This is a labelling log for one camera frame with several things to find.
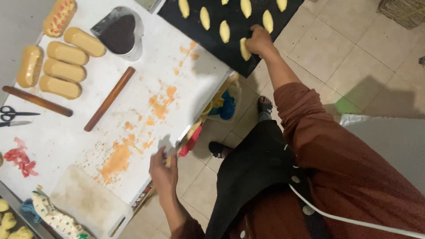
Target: wall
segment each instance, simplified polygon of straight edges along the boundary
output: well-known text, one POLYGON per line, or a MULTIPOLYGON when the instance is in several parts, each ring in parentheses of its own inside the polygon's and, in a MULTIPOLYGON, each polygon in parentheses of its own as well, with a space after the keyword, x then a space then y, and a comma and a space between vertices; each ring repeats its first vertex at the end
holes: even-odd
MULTIPOLYGON (((55 0, 0 1, 0 86, 14 85, 22 49, 34 44, 55 0)), ((0 106, 6 100, 0 91, 0 106)))
POLYGON ((379 153, 425 195, 425 119, 345 114, 341 125, 379 153))

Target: white cord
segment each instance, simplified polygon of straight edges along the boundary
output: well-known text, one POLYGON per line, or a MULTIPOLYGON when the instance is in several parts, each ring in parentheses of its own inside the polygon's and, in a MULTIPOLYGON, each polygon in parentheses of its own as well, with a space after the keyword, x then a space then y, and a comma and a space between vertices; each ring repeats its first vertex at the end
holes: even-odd
POLYGON ((401 235, 405 235, 405 236, 411 236, 411 237, 425 239, 425 234, 421 234, 421 233, 417 233, 417 232, 411 232, 411 231, 407 231, 407 230, 396 229, 396 228, 385 227, 385 226, 381 226, 381 225, 377 225, 377 224, 373 224, 373 223, 361 222, 361 221, 356 221, 356 220, 353 220, 353 219, 348 219, 348 218, 344 218, 344 217, 340 217, 340 216, 334 216, 334 215, 331 215, 331 214, 327 214, 327 213, 322 212, 319 209, 317 209, 315 206, 313 206, 313 204, 309 203, 305 198, 303 198, 303 196, 301 196, 292 187, 292 185, 289 185, 289 186, 292 189, 292 191, 294 191, 294 193, 299 198, 301 198, 301 200, 303 200, 308 206, 310 206, 316 212, 322 214, 325 217, 332 218, 332 219, 335 219, 335 220, 338 220, 338 221, 342 221, 342 222, 348 222, 348 223, 352 223, 352 224, 364 226, 364 227, 375 228, 375 229, 378 229, 378 230, 384 230, 384 231, 388 231, 388 232, 392 232, 392 233, 396 233, 396 234, 401 234, 401 235))

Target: black apron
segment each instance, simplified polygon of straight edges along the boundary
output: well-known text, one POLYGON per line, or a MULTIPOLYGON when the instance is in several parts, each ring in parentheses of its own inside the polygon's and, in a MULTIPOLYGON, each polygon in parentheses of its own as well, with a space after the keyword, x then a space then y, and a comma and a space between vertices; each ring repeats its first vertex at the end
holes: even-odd
MULTIPOLYGON (((295 154, 286 146, 276 121, 264 120, 226 157, 217 173, 217 200, 205 239, 227 238, 224 233, 240 209, 272 185, 289 187, 290 184, 307 201, 313 202, 307 177, 295 164, 295 154)), ((312 239, 332 238, 322 215, 301 199, 298 203, 312 239)))

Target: brown shirt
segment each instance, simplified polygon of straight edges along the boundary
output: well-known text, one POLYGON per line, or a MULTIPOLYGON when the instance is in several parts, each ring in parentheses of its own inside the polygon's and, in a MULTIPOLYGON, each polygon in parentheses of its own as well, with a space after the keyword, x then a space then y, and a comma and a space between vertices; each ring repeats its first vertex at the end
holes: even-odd
MULTIPOLYGON (((425 233, 425 197, 362 140, 325 112, 319 94, 301 83, 274 93, 284 135, 300 168, 313 169, 313 204, 335 216, 425 233)), ((310 238, 297 196, 260 195, 230 230, 230 238, 310 238)), ((324 217, 334 238, 408 238, 324 217)), ((189 220, 171 238, 203 238, 189 220)))

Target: foot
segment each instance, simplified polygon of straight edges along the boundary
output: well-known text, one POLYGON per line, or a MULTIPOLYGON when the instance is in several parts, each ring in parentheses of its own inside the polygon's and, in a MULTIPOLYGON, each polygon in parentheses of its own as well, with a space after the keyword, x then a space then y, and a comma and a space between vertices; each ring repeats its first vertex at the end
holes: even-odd
POLYGON ((208 148, 212 155, 219 159, 225 159, 233 150, 233 148, 229 148, 218 142, 210 142, 208 148))
POLYGON ((258 99, 258 114, 260 114, 261 112, 271 114, 272 109, 272 101, 265 96, 260 96, 260 98, 258 99))

